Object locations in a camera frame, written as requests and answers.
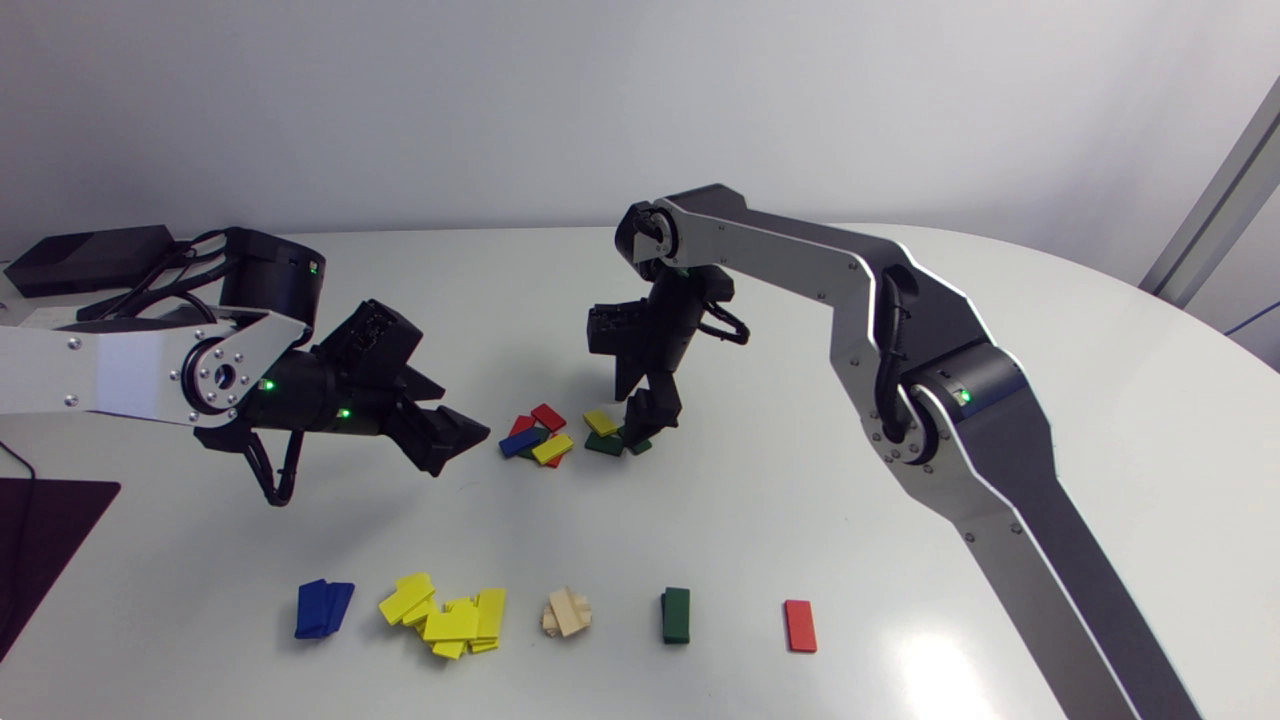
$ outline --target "black cable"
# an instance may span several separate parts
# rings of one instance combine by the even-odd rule
[[[1248,325],[1248,324],[1249,324],[1249,323],[1252,323],[1253,320],[1257,320],[1257,319],[1258,319],[1258,318],[1261,318],[1262,315],[1266,315],[1267,313],[1270,313],[1270,311],[1275,310],[1276,307],[1280,307],[1280,300],[1277,300],[1277,301],[1272,302],[1271,305],[1267,305],[1267,306],[1266,306],[1266,307],[1263,307],[1262,310],[1258,310],[1258,311],[1257,311],[1257,313],[1254,313],[1254,314],[1253,314],[1253,316],[1251,316],[1251,318],[1249,318],[1248,320],[1244,320],[1244,322],[1243,322],[1243,323],[1240,323],[1239,325],[1235,325],[1234,328],[1231,328],[1231,329],[1226,331],[1226,332],[1225,332],[1225,333],[1222,333],[1222,334],[1226,334],[1226,336],[1229,336],[1229,334],[1234,333],[1235,331],[1239,331],[1239,329],[1244,328],[1244,325]]]
[[[179,292],[178,297],[186,300],[187,302],[191,302],[196,307],[196,310],[200,310],[200,314],[205,316],[206,323],[218,322],[218,318],[214,315],[214,311],[209,309],[209,305],[205,305],[204,300],[196,297],[189,292]]]
[[[882,281],[883,291],[878,313],[881,314],[879,322],[887,322],[888,325],[881,345],[879,366],[876,369],[876,411],[881,416],[884,437],[897,443],[906,437],[906,424],[897,413],[897,386],[901,375],[899,365],[904,360],[902,320],[909,315],[902,307],[902,292],[893,278],[884,274]]]
[[[4,448],[14,460],[22,462],[27,468],[27,473],[31,474],[31,479],[27,482],[27,497],[22,503],[22,519],[17,523],[18,530],[15,533],[15,539],[13,543],[13,571],[9,577],[9,589],[0,593],[0,633],[9,628],[9,621],[13,619],[13,607],[18,600],[18,564],[22,561],[22,546],[27,537],[27,520],[31,518],[31,501],[36,496],[36,469],[27,462],[27,459],[22,455],[14,452],[12,447],[6,443],[0,442],[0,448]]]
[[[192,290],[196,290],[197,287],[202,287],[216,279],[220,279],[223,275],[232,272],[232,268],[234,268],[236,264],[237,264],[236,260],[228,259],[224,260],[221,265],[218,265],[211,270],[205,270],[198,275],[192,275],[184,281],[166,284],[156,290],[148,290],[142,295],[138,295],[133,300],[123,304],[119,307],[119,310],[116,310],[116,315],[120,318],[136,318],[138,313],[146,310],[147,307],[155,305],[156,302],[160,302],[166,297],[174,297],[175,295],[189,292]]]

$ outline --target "wooden block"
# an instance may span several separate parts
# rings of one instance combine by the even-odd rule
[[[428,615],[433,612],[439,612],[440,609],[435,605],[435,593],[431,593],[422,602],[415,605],[401,618],[401,624],[403,625],[417,625],[422,620],[426,620]]]
[[[541,427],[541,425],[535,425],[534,427],[534,432],[538,433],[538,445],[541,445],[541,443],[547,442],[547,438],[552,437],[552,432],[548,430],[547,428]],[[532,447],[526,447],[525,450],[521,450],[516,455],[518,455],[521,457],[526,457],[529,460],[532,460],[534,459],[534,447],[538,447],[538,445],[535,445]]]
[[[689,589],[667,588],[662,593],[662,642],[689,643]]]
[[[431,585],[431,577],[426,573],[407,575],[396,582],[396,592],[387,600],[378,603],[378,610],[387,619],[388,625],[399,623],[404,615],[417,603],[431,597],[435,587]]]
[[[573,598],[570,596],[568,588],[561,588],[550,594],[552,612],[556,614],[556,624],[559,626],[559,632],[566,638],[573,633],[581,630],[586,625],[582,624],[582,619],[577,615],[577,609],[573,607]]]
[[[559,635],[559,625],[556,624],[556,614],[552,612],[550,605],[543,609],[543,632],[553,638]]]
[[[535,423],[535,420],[532,418],[530,418],[529,415],[521,415],[521,416],[516,418],[516,424],[511,425],[511,432],[507,433],[507,437],[518,436],[520,433],[522,433],[522,432],[527,430],[529,428],[534,427],[534,423]]]
[[[535,432],[534,428],[529,428],[527,430],[499,439],[498,450],[502,450],[503,457],[511,457],[512,455],[518,455],[526,447],[538,445],[540,439],[541,434]]]
[[[582,414],[582,419],[591,428],[591,432],[600,437],[608,437],[618,432],[618,425],[609,419],[604,410],[591,410]]]
[[[787,614],[787,643],[791,652],[818,652],[818,637],[813,632],[813,607],[808,600],[788,600],[782,603]]]
[[[588,450],[594,450],[596,452],[603,452],[605,455],[613,455],[614,457],[622,455],[622,436],[612,434],[609,437],[600,437],[596,433],[586,436],[586,442],[582,443]]]
[[[485,588],[480,591],[480,594],[476,597],[476,611],[480,612],[476,637],[498,639],[502,635],[502,615],[506,609],[506,588]]]
[[[447,641],[436,642],[431,646],[431,652],[439,655],[440,657],[448,657],[449,660],[457,660],[462,657],[462,652],[467,648],[467,641]]]
[[[490,650],[498,650],[498,646],[500,644],[502,641],[499,641],[498,638],[494,638],[492,641],[471,641],[470,643],[467,643],[467,648],[471,650],[472,655],[476,655],[480,652],[489,652]]]
[[[552,436],[547,438],[547,442],[534,448],[534,460],[539,465],[545,465],[572,448],[573,438],[568,436]]]
[[[474,641],[480,625],[480,611],[471,605],[470,598],[452,601],[452,607],[444,612],[426,616],[422,639],[429,643],[440,641]]]
[[[534,411],[530,413],[530,415],[532,415],[539,423],[547,425],[547,429],[553,433],[563,428],[566,424],[564,418],[561,418],[559,413],[552,410],[552,406],[545,402],[534,407]]]

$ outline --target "pile of colored blocks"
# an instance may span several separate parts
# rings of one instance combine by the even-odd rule
[[[518,455],[539,465],[559,468],[564,454],[573,448],[573,438],[556,432],[564,425],[564,418],[544,402],[529,415],[516,418],[507,437],[498,441],[498,447],[504,457]]]
[[[502,615],[507,605],[504,588],[486,588],[476,597],[435,602],[435,585],[426,573],[396,580],[396,592],[378,603],[390,625],[401,624],[422,637],[431,652],[449,660],[497,650],[502,639]]]

